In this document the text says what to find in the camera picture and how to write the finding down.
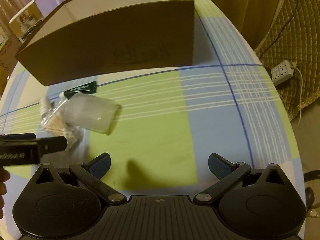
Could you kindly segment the person's left hand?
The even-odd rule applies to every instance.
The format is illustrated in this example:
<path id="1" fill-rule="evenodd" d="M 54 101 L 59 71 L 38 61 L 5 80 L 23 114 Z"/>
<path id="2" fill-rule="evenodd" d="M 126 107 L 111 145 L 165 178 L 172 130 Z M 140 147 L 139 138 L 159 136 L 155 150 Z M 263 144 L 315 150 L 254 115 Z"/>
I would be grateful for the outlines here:
<path id="1" fill-rule="evenodd" d="M 3 166 L 0 168 L 0 219 L 3 218 L 3 208 L 5 205 L 3 196 L 7 193 L 7 187 L 5 182 L 10 179 L 10 173 L 4 169 Z"/>

